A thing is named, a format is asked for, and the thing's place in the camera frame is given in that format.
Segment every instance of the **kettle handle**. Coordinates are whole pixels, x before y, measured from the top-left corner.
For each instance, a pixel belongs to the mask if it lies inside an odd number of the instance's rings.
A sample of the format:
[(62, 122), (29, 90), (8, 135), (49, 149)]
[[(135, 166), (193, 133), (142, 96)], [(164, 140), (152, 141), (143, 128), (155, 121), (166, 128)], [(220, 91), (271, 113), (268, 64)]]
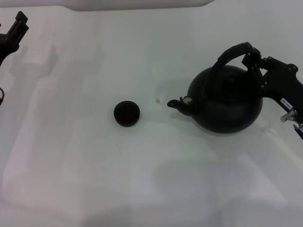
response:
[(218, 73), (223, 69), (224, 65), (229, 63), (232, 59), (235, 59), (241, 55), (245, 54), (254, 54), (257, 59), (261, 58), (260, 51), (252, 47), (248, 42), (235, 45), (228, 50), (226, 50), (219, 58), (218, 61), (214, 64), (210, 71), (210, 76), (206, 79), (206, 89), (210, 89), (211, 85), (218, 75)]

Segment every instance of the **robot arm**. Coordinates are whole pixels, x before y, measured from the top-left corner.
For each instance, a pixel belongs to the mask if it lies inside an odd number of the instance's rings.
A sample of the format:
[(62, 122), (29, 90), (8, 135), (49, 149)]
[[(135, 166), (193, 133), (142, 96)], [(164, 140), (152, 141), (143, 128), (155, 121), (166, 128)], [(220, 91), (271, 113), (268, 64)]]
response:
[[(16, 21), (8, 33), (0, 34), (0, 66), (8, 55), (19, 49), (19, 43), (28, 30), (28, 26), (26, 25), (27, 20), (28, 18), (23, 12), (18, 12)], [(1, 105), (4, 99), (4, 91), (1, 88), (0, 91), (2, 93), (2, 98), (0, 98)]]
[[(281, 117), (282, 122), (293, 121), (294, 130), (303, 139), (303, 84), (296, 73), (298, 67), (285, 64), (272, 57), (256, 59), (246, 54), (242, 63), (248, 67), (257, 82), (258, 96), (275, 100), (287, 114)], [(263, 76), (260, 69), (266, 69)]]

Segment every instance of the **kettle spout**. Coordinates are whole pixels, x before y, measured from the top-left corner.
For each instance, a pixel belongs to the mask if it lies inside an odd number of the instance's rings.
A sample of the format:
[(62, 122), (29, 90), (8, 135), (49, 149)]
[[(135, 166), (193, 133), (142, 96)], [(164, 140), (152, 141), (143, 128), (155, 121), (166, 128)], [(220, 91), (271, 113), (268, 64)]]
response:
[(180, 97), (180, 101), (176, 100), (176, 99), (170, 100), (167, 103), (167, 106), (177, 109), (179, 112), (181, 112), (182, 114), (184, 114), (186, 116), (195, 115), (193, 100), (187, 96), (185, 96), (184, 98)]

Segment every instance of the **white wall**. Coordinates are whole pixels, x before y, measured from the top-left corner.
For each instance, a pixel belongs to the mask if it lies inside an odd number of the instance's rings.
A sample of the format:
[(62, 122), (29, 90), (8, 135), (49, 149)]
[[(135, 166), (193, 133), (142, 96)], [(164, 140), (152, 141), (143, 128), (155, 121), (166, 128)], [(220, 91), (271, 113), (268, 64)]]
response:
[(76, 11), (198, 7), (213, 0), (1, 0), (0, 7), (60, 5)]

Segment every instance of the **white surface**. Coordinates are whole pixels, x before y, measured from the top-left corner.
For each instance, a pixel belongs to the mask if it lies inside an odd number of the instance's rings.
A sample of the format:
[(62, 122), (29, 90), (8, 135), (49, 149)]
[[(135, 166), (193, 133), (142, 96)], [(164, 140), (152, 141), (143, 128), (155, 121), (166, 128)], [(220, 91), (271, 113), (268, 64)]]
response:
[[(279, 6), (0, 9), (2, 32), (19, 10), (30, 27), (0, 69), (1, 227), (301, 227), (302, 140), (277, 104), (230, 136), (166, 107), (241, 42), (300, 68), (300, 5)], [(113, 119), (123, 100), (134, 127)]]
[(1, 0), (0, 7), (65, 6), (76, 11), (199, 7), (213, 0)]

